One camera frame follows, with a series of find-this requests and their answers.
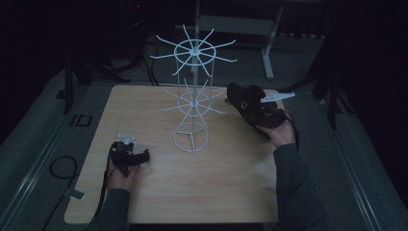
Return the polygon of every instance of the controller strap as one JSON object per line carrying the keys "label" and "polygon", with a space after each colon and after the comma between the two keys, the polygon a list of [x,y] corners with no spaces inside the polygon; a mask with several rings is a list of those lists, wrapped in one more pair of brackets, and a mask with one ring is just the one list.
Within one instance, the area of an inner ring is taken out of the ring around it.
{"label": "controller strap", "polygon": [[101,194],[100,194],[100,197],[99,197],[98,207],[96,208],[96,212],[93,215],[94,218],[96,216],[98,216],[99,213],[101,212],[103,202],[105,201],[106,185],[108,183],[108,177],[109,177],[108,176],[108,174],[109,174],[109,162],[111,160],[111,150],[112,150],[112,148],[114,148],[113,144],[111,145],[111,148],[109,149],[108,160],[106,162],[106,169],[105,169],[105,172],[103,173],[103,184],[102,184]]}
{"label": "controller strap", "polygon": [[295,139],[295,144],[297,146],[297,150],[299,149],[299,131],[297,130],[296,126],[294,125],[294,119],[292,114],[290,114],[288,111],[285,111],[285,117],[288,120],[288,122],[291,124],[291,126],[293,127],[294,130],[294,139]]}

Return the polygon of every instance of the person's left hand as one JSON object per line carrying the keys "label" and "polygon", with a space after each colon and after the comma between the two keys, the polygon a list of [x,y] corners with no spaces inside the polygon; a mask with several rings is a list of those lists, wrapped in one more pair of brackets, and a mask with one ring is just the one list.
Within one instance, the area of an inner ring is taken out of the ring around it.
{"label": "person's left hand", "polygon": [[135,183],[136,174],[138,172],[138,167],[132,167],[129,169],[129,174],[126,177],[123,173],[117,168],[112,160],[109,161],[109,174],[111,176],[108,178],[108,190],[110,189],[123,189],[128,192],[131,192]]}

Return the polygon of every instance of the person's right hand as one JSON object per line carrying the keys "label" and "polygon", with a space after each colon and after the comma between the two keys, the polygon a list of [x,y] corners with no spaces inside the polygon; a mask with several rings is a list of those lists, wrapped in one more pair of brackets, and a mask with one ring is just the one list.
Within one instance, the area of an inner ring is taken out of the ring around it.
{"label": "person's right hand", "polygon": [[258,125],[257,127],[269,135],[270,140],[276,148],[284,144],[296,142],[294,128],[287,119],[277,128],[267,128]]}

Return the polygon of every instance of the hand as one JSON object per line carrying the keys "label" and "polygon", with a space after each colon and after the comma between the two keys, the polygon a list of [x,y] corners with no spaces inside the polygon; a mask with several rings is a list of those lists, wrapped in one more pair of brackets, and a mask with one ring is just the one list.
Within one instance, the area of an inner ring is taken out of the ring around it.
{"label": "hand", "polygon": [[129,169],[129,175],[126,177],[123,173],[116,168],[112,160],[109,161],[109,174],[108,178],[108,190],[110,189],[123,189],[131,192],[135,183],[136,173],[138,172],[137,167],[132,167]]}
{"label": "hand", "polygon": [[277,128],[267,128],[258,125],[257,127],[269,135],[276,148],[284,144],[296,142],[294,128],[287,119]]}

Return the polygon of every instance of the dark background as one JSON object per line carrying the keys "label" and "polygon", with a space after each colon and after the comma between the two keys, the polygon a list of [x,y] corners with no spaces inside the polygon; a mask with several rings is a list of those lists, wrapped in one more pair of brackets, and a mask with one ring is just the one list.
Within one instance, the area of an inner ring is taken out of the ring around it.
{"label": "dark background", "polygon": [[[234,6],[216,5],[220,2]],[[327,36],[325,52],[315,65],[317,69],[335,66],[340,70],[341,87],[407,206],[408,4],[378,0],[355,3],[286,2],[279,32],[297,37]],[[246,1],[216,1],[203,11],[247,14],[247,5]],[[193,25],[194,8],[195,1],[189,0],[2,1],[0,142],[47,82],[64,68],[72,52],[103,64],[114,57],[128,58],[142,50],[142,42],[129,46],[130,35],[140,39],[138,34],[130,34],[132,28],[154,30],[172,39],[174,24]]]}

